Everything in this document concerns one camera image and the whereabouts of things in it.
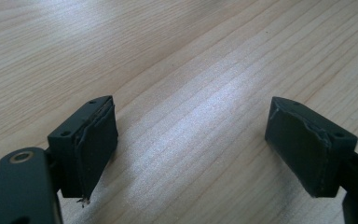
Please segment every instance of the screw hole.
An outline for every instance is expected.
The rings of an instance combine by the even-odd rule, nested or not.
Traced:
[[[16,220],[12,221],[11,224],[28,224],[30,223],[30,218],[28,217],[19,217]]]
[[[65,137],[65,136],[68,136],[69,134],[71,134],[71,132],[65,131],[65,132],[62,132],[62,133],[61,133],[61,136],[62,136],[62,137]]]
[[[10,157],[11,163],[21,163],[24,161],[28,161],[33,157],[34,153],[32,151],[22,151],[17,153],[16,155]]]
[[[335,137],[344,137],[345,135],[343,133],[334,133]]]

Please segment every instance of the light wood surface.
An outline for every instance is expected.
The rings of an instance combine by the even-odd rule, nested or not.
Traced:
[[[278,95],[358,136],[358,1],[0,1],[0,158],[109,94],[117,152],[65,223],[343,223],[264,131]]]

